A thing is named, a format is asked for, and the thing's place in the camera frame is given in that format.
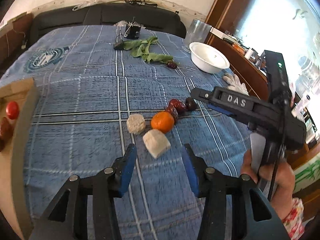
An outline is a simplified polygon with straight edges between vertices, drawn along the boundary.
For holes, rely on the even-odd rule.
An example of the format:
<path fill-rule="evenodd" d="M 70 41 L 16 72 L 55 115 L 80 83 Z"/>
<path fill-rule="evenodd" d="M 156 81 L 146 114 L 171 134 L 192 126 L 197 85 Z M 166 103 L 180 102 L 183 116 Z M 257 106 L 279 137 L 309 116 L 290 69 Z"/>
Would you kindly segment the floral sleeve forearm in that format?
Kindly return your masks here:
<path fill-rule="evenodd" d="M 303 225 L 304 205 L 300 198 L 293 198 L 293 207 L 283 219 L 283 225 L 291 240 L 299 239 L 304 233 Z"/>

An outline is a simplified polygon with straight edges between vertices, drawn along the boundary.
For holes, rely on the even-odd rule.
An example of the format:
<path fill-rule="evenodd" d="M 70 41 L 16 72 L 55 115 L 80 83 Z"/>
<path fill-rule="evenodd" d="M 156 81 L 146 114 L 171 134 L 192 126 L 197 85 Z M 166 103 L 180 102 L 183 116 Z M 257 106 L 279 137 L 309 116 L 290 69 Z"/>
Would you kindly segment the person's right hand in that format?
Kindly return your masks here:
<path fill-rule="evenodd" d="M 252 154 L 251 150 L 247 150 L 243 157 L 243 163 L 240 174 L 249 175 L 255 183 L 258 182 L 257 174 L 251 168 Z M 281 220 L 286 218 L 293 208 L 293 190 L 295 187 L 295 175 L 291 166 L 282 159 L 279 162 L 275 183 L 277 189 L 271 198 L 271 206 L 276 211 Z"/>

